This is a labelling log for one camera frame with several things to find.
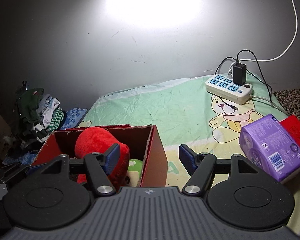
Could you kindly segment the pile of folded clothes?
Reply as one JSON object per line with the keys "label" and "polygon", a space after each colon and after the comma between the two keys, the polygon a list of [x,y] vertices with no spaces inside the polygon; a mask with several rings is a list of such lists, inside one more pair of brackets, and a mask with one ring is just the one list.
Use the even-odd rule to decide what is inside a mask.
{"label": "pile of folded clothes", "polygon": [[18,87],[15,96],[14,133],[17,139],[22,142],[35,139],[45,142],[49,137],[47,129],[53,113],[61,107],[60,101],[51,94],[46,94],[43,88],[30,89],[26,81]]}

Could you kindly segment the dark patterned cushion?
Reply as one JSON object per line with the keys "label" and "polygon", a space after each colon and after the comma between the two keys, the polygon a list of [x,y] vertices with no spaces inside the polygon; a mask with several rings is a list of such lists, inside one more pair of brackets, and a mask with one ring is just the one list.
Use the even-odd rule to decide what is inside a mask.
{"label": "dark patterned cushion", "polygon": [[274,95],[288,114],[300,120],[300,88],[278,91]]}

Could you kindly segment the red gift box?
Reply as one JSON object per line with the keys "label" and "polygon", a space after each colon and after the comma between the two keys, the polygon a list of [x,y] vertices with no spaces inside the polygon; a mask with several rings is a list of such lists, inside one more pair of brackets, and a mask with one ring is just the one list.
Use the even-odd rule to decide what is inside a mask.
{"label": "red gift box", "polygon": [[280,121],[280,124],[288,131],[291,137],[300,146],[300,120],[296,116],[291,115]]}

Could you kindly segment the black charger adapter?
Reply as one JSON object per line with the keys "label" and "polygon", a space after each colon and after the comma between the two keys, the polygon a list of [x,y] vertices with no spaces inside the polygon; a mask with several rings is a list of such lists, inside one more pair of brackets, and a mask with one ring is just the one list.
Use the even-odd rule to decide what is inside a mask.
{"label": "black charger adapter", "polygon": [[247,65],[235,63],[233,66],[233,82],[237,85],[244,85],[247,78]]}

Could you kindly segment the purple tissue pack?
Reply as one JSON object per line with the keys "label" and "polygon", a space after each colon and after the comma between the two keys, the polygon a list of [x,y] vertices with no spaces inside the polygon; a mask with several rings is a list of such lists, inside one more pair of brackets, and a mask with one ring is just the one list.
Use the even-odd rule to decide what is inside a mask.
{"label": "purple tissue pack", "polygon": [[243,126],[239,145],[248,160],[281,183],[300,172],[300,147],[271,114]]}

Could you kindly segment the green bear pillow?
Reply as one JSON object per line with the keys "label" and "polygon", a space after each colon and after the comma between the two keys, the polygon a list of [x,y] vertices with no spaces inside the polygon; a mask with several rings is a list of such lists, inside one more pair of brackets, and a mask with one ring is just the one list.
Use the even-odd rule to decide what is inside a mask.
{"label": "green bear pillow", "polygon": [[[221,159],[230,159],[234,153],[244,155],[238,142],[239,132],[231,130],[220,111],[212,107],[217,98],[212,99],[205,88],[210,77],[177,79],[104,95],[95,101],[79,127],[157,126],[168,161],[166,186],[182,189],[190,176],[179,161],[179,145],[186,144],[198,153],[209,152]],[[240,118],[251,114],[251,121],[255,121],[272,114],[281,121],[287,117],[262,100],[268,99],[265,85],[250,75],[248,83],[253,85],[257,98],[237,105]],[[295,198],[288,227],[300,235],[300,174],[285,185]]]}

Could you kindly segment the white power strip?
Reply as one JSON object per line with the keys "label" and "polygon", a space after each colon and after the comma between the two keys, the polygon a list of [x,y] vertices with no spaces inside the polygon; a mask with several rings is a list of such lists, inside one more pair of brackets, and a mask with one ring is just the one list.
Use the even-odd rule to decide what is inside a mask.
{"label": "white power strip", "polygon": [[239,105],[245,104],[253,94],[253,86],[249,83],[238,85],[224,75],[214,75],[205,81],[206,91],[215,96]]}

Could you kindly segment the blue checked towel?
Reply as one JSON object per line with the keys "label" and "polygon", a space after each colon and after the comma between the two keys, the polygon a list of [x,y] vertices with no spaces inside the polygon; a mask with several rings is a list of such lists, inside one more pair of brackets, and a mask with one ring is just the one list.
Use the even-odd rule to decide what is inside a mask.
{"label": "blue checked towel", "polygon": [[[75,128],[83,119],[87,112],[85,108],[73,108],[64,111],[58,107],[53,113],[52,121],[48,126],[48,135],[54,130],[64,130],[67,128]],[[21,163],[23,165],[32,164],[43,146],[43,142],[37,139],[29,142],[22,142],[15,137],[4,136],[4,141],[8,145],[8,153],[3,160],[3,165],[12,163]]]}

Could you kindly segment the green plush doll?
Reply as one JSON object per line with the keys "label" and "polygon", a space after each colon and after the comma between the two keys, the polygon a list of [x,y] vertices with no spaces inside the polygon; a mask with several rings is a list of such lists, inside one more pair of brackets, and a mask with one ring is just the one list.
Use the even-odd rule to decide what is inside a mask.
{"label": "green plush doll", "polygon": [[128,171],[126,173],[126,185],[137,187],[141,178],[143,162],[139,159],[130,159],[128,163]]}

